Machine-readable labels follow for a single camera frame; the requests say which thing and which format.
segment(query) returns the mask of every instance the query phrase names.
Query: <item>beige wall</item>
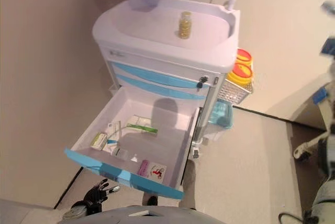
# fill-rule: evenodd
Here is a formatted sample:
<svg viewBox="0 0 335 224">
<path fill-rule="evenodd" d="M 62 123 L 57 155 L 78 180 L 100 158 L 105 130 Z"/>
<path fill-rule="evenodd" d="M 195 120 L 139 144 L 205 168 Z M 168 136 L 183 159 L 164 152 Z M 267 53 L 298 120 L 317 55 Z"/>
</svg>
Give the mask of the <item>beige wall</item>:
<svg viewBox="0 0 335 224">
<path fill-rule="evenodd" d="M 110 98 L 91 30 L 121 0 L 1 0 L 0 198 L 53 207 L 71 147 Z"/>
<path fill-rule="evenodd" d="M 242 107 L 295 120 L 306 107 L 301 108 L 302 104 L 328 81 L 330 60 L 319 52 L 335 33 L 335 19 L 320 11 L 323 1 L 237 0 L 239 46 L 254 56 L 255 71 L 255 92 Z M 319 126 L 320 120 L 314 118 L 309 115 L 298 121 Z"/>
</svg>

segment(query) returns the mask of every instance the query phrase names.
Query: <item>white tube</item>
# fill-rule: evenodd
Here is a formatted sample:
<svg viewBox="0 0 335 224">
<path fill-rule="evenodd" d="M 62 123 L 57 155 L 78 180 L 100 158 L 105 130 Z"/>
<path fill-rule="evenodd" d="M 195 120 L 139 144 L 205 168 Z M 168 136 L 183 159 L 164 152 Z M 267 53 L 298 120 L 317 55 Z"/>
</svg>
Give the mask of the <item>white tube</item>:
<svg viewBox="0 0 335 224">
<path fill-rule="evenodd" d="M 233 10 L 236 0 L 229 0 L 227 10 Z"/>
</svg>

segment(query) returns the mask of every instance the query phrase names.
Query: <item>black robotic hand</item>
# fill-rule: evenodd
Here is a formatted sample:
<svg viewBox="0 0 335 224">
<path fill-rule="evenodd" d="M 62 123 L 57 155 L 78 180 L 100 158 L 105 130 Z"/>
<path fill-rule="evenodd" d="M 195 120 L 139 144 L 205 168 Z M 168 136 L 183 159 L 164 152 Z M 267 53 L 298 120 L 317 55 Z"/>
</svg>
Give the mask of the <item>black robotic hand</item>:
<svg viewBox="0 0 335 224">
<path fill-rule="evenodd" d="M 100 181 L 93 186 L 84 196 L 84 199 L 76 202 L 71 208 L 76 206 L 86 206 L 87 215 L 96 214 L 102 211 L 101 203 L 108 199 L 107 195 L 115 193 L 120 190 L 119 186 L 105 189 L 109 184 L 106 183 L 108 179 Z"/>
</svg>

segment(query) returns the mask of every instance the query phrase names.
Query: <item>blue drawer handle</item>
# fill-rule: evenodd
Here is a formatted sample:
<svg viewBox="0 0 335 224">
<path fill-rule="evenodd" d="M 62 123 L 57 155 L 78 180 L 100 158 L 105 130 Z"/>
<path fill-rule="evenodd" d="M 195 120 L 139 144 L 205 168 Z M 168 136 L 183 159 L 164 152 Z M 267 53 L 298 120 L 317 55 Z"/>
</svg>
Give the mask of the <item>blue drawer handle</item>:
<svg viewBox="0 0 335 224">
<path fill-rule="evenodd" d="M 145 83 L 139 80 L 135 80 L 135 79 L 131 79 L 129 77 L 123 76 L 123 75 L 116 75 L 117 78 L 133 85 L 136 87 L 139 87 L 141 89 L 144 89 L 148 92 L 153 92 L 165 97 L 174 97 L 174 98 L 180 98 L 180 99 L 192 99 L 192 100 L 202 100 L 205 99 L 205 96 L 198 96 L 198 95 L 193 95 L 190 93 L 186 93 L 186 92 L 180 92 L 180 91 L 176 91 L 174 89 L 169 89 L 169 88 L 165 88 L 162 86 L 158 86 L 158 85 L 154 85 L 154 84 L 149 84 L 149 83 Z"/>
<path fill-rule="evenodd" d="M 128 72 L 134 76 L 140 77 L 144 80 L 151 81 L 158 84 L 164 84 L 180 88 L 196 88 L 197 82 L 188 81 L 184 79 L 179 79 L 177 77 L 172 77 L 165 74 L 156 73 L 153 71 L 147 71 L 136 67 L 131 67 L 121 63 L 113 62 L 113 65 L 122 69 L 125 72 Z"/>
</svg>

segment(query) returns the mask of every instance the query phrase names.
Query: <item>open drawer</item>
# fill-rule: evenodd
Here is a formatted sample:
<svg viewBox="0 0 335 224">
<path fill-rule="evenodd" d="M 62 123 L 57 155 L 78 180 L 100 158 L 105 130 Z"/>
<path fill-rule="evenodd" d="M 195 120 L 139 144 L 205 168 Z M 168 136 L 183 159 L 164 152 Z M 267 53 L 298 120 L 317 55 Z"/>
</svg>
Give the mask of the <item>open drawer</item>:
<svg viewBox="0 0 335 224">
<path fill-rule="evenodd" d="M 178 188 L 192 143 L 199 103 L 164 97 L 135 86 L 121 87 L 72 149 L 65 152 L 70 159 L 96 174 L 145 192 L 181 199 L 183 192 Z M 133 115 L 151 118 L 157 133 L 126 128 Z M 108 123 L 119 120 L 122 136 L 117 145 L 128 151 L 126 160 L 90 147 L 97 133 L 104 132 Z M 162 184 L 137 175 L 143 160 L 166 166 Z"/>
</svg>

